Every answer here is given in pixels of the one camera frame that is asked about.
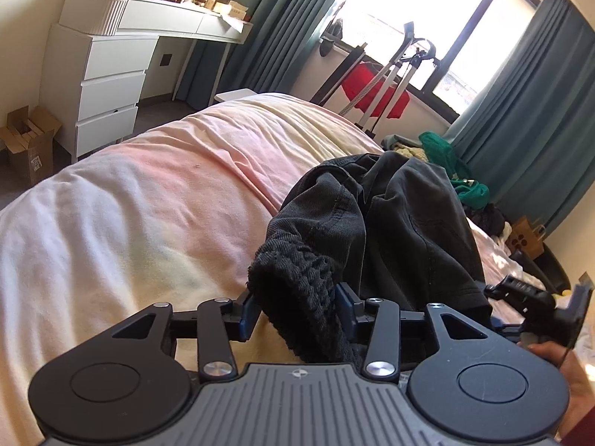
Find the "gray ribbed plate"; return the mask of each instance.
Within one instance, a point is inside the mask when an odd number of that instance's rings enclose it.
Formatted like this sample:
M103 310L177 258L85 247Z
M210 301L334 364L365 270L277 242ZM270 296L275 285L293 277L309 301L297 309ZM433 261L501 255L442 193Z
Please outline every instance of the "gray ribbed plate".
M430 426L394 384L368 382L351 365L253 364L237 381L205 386L180 421L136 444L454 446L469 443L457 441ZM556 444L553 439L535 443ZM50 439L45 446L64 446L64 443Z

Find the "white stool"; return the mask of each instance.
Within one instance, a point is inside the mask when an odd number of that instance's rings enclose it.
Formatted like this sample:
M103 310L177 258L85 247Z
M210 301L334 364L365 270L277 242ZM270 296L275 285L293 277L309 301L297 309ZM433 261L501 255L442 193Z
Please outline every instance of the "white stool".
M216 94L215 102L227 102L228 100L236 100L237 98L250 97L255 95L257 95L256 92L248 88L241 88L238 90L232 90L230 92L222 92L221 94Z

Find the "green garment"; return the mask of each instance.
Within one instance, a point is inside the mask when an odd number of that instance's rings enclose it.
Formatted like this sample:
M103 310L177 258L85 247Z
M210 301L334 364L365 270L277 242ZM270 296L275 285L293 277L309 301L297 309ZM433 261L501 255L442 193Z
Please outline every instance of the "green garment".
M429 131L420 134L419 140L428 161L446 170L461 203L482 209L490 202L490 190L485 184L472 180L471 170L455 155L448 142Z

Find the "person's hand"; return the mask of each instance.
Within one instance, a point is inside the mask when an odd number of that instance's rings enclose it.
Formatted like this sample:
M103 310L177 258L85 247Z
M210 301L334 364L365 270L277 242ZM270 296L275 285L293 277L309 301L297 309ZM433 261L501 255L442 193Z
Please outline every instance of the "person's hand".
M566 436L587 413L595 407L595 394L587 378L587 374L571 350L564 359L566 348L555 342L531 344L528 349L536 356L551 362L560 369L570 389L570 403L562 419L558 433L563 438Z

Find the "white vanity table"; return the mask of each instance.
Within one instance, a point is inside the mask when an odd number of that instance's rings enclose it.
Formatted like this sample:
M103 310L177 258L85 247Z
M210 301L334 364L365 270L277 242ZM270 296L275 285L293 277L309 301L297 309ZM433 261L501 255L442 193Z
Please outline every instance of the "white vanity table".
M73 162L132 133L160 36L227 43L212 101L231 44L243 44L252 28L228 21L191 3L66 0L49 33L39 101L62 122L56 140Z

